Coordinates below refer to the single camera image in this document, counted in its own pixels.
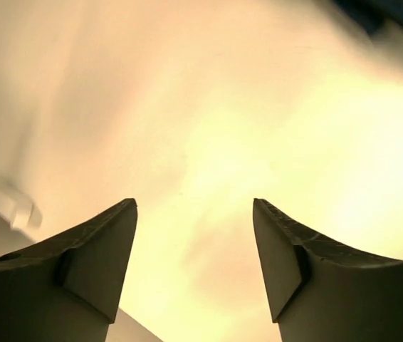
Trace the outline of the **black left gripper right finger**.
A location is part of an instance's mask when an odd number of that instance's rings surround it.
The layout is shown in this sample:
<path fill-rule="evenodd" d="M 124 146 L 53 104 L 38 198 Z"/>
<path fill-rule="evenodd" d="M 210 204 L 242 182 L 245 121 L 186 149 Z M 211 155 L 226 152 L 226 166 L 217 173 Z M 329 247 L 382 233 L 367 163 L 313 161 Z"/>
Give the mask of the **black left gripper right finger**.
<path fill-rule="evenodd" d="M 264 199 L 253 229 L 283 341 L 403 341 L 403 260 L 335 241 Z"/>

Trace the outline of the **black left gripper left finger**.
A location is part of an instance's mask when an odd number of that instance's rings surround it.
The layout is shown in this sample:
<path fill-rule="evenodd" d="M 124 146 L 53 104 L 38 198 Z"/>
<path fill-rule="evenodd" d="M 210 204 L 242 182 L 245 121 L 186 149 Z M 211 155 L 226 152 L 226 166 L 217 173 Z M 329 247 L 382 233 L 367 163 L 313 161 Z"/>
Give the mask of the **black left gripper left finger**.
<path fill-rule="evenodd" d="M 137 226 L 124 199 L 42 242 L 0 256 L 0 342 L 104 341 Z"/>

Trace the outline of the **dark blue denim trousers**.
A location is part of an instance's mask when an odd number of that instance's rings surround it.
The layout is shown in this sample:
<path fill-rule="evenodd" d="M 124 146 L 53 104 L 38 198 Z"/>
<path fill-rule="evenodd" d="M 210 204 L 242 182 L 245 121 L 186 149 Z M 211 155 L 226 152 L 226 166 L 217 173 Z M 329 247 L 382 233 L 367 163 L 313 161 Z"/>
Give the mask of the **dark blue denim trousers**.
<path fill-rule="evenodd" d="M 389 21 L 403 28 L 403 0 L 334 0 L 333 3 L 369 36 Z"/>

